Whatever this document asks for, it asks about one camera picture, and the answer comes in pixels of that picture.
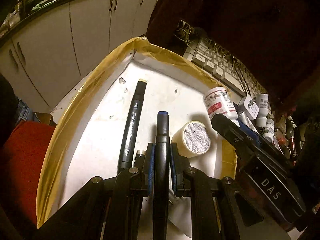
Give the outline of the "black marker blue cap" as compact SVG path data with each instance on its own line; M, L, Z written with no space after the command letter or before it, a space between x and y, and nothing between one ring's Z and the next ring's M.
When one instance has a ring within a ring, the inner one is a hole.
M170 137L169 115L160 111L157 115L153 187L153 239L166 239L169 204Z

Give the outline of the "white pill bottle red label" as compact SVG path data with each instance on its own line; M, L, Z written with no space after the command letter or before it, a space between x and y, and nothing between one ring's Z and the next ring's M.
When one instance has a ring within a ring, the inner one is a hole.
M238 119L234 103L224 87L210 89L204 94L203 101L210 120L217 114L222 114L232 121Z

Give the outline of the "white bottle grey cap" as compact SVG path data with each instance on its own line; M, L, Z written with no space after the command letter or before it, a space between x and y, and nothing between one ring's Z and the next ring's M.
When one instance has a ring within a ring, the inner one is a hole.
M273 143L274 121L272 119L267 119L266 126L263 128L263 131L262 131L262 136L270 143Z

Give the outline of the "short black marker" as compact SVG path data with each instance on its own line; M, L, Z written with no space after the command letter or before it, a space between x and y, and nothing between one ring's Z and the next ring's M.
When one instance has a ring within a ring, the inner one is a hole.
M138 150L136 152L134 167L138 168L140 171L143 168L145 156L146 156L145 150Z

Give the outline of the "black marker beige cap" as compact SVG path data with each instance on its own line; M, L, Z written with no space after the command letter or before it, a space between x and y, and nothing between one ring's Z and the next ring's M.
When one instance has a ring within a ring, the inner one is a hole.
M146 82L139 80L129 107L117 165L117 174L132 166L136 137L143 107Z

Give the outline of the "slim white pen tube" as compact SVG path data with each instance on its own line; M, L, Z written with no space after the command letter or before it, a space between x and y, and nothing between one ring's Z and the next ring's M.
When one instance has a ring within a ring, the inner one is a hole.
M248 116L246 115L246 113L244 111L240 111L238 113L238 120L240 122L242 122L244 125L246 125L247 127L249 127L255 133L258 133L256 127L253 125L251 120L249 120Z

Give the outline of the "round cream jar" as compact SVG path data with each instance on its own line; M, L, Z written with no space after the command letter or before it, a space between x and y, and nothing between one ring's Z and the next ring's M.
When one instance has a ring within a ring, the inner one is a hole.
M211 140L205 125L199 121L186 123L171 139L177 144L179 155L193 158L207 153Z

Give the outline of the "red silver microphone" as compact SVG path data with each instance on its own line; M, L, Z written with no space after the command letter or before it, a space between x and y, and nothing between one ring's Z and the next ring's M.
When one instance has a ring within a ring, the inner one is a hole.
M296 156L295 132L294 132L294 126L289 119L286 119L286 138L289 141L289 149L291 151L291 157L295 157Z

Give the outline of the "white bottle green label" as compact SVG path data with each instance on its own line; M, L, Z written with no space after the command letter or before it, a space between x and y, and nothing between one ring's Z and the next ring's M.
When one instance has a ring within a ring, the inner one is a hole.
M259 112L256 118L256 124L258 127L265 127L268 115L268 95L267 94L256 94L255 102L259 108Z

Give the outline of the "beige computer keyboard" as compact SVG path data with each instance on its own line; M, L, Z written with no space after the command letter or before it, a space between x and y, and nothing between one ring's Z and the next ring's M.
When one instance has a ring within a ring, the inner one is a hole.
M239 59L212 40L194 38L186 44L183 57L233 92L240 96L267 92Z

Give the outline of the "cardboard box with white lining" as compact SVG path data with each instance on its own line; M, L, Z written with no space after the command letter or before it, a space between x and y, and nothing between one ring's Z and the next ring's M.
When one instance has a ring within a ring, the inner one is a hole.
M204 70L172 51L132 38L107 55L76 92L50 141L37 189L39 239L101 239L103 227L73 228L60 211L92 177L115 177L137 82L146 82L135 150L156 139L157 114L169 113L174 135L191 120L205 124L209 151L191 164L215 178L235 176L236 156L212 129L203 95L219 86Z

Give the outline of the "person in dark jacket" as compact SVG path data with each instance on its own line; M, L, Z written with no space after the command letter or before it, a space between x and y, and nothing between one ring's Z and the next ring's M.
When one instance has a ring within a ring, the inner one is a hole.
M40 173L54 127L1 76L1 239L34 239Z

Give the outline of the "white kitchen cabinets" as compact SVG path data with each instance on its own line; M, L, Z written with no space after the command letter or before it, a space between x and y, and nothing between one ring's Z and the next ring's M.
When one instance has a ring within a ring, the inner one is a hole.
M112 50L144 35L157 0L74 0L1 44L1 73L15 94L48 113Z

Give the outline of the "white usb wall charger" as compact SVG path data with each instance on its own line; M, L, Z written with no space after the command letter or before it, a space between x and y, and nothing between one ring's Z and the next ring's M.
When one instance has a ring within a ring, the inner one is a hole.
M250 95L244 96L240 100L238 107L240 111L244 111L249 120L255 120L257 118L259 107Z

